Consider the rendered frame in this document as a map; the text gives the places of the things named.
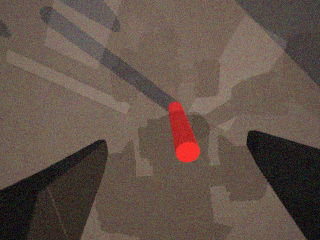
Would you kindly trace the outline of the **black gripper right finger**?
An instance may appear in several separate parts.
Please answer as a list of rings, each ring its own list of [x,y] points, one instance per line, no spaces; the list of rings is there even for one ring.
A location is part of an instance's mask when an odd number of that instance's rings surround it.
[[[307,240],[320,240],[320,149],[252,130],[247,147]]]

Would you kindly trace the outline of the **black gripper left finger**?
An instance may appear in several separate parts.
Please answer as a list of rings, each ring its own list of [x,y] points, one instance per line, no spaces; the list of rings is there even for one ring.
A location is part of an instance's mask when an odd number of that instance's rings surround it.
[[[103,178],[98,140],[0,190],[0,240],[80,240]]]

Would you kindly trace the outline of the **red peg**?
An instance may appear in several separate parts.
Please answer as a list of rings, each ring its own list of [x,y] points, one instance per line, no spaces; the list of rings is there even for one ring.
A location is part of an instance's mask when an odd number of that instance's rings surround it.
[[[182,162],[194,161],[199,156],[200,150],[182,105],[179,102],[172,102],[168,111],[176,157]]]

